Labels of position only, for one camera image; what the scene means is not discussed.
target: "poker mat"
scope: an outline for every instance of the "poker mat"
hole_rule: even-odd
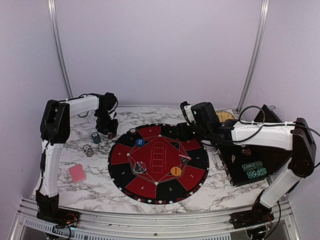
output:
[[[209,157],[201,142],[180,141],[176,126],[147,124],[118,138],[108,156],[108,170],[128,197],[147,204],[172,204],[204,184]]]

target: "metal frame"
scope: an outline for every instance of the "metal frame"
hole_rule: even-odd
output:
[[[270,4],[270,0],[262,0],[260,19],[259,19],[258,31],[256,34],[253,54],[252,54],[249,70],[246,75],[246,80],[245,80],[245,84],[244,84],[244,87],[242,90],[242,94],[241,94],[238,106],[236,108],[236,110],[239,113],[241,112],[241,110],[243,109],[243,107],[245,105],[245,102],[246,102],[248,94],[249,94],[250,86],[252,84],[252,80],[254,77],[258,56],[259,56],[261,46],[263,43],[263,39],[264,39],[264,35],[265,35],[265,30],[266,30],[266,25],[267,25],[267,17],[268,17],[268,11],[269,11],[269,4]]]
[[[71,89],[67,68],[65,64],[64,54],[61,46],[58,19],[57,19],[57,13],[56,13],[56,1],[48,0],[48,7],[49,7],[49,16],[50,16],[50,21],[52,26],[54,45],[55,45],[55,50],[58,57],[62,78],[63,78],[63,84],[64,84],[65,91],[68,98],[71,99],[74,97],[74,95]]]
[[[281,220],[285,221],[291,240],[300,240],[293,212],[288,201],[280,203]],[[75,240],[203,240],[223,239],[230,234],[263,226],[259,224],[250,228],[234,229],[229,223],[230,214],[246,211],[251,206],[234,207],[225,210],[193,213],[132,214],[110,213],[79,210],[80,218],[77,228],[72,228]],[[275,224],[279,219],[278,206],[273,207]],[[10,233],[10,240],[20,240],[24,226],[39,231],[53,233],[54,224],[37,219],[37,204],[23,198]],[[54,232],[57,236],[68,236],[69,231],[60,229]]]

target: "white wall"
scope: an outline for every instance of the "white wall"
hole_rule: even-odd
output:
[[[320,131],[319,90],[320,1],[272,0],[246,106],[275,105],[283,121],[303,117]],[[314,138],[319,152],[319,137]],[[320,168],[301,180],[289,199],[301,239],[320,239]]]
[[[57,0],[75,96],[114,92],[121,105],[211,101],[235,108],[261,0]]]
[[[0,233],[7,239],[39,177],[46,102],[66,94],[47,1],[0,0],[0,6]]]

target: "white backdrop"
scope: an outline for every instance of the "white backdrop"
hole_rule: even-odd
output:
[[[113,92],[121,105],[238,104],[259,0],[57,0],[75,96]]]

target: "blue disc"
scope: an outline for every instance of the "blue disc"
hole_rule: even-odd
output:
[[[141,147],[141,146],[145,145],[145,140],[144,140],[143,138],[137,139],[137,140],[135,141],[135,144],[136,144],[137,146]]]

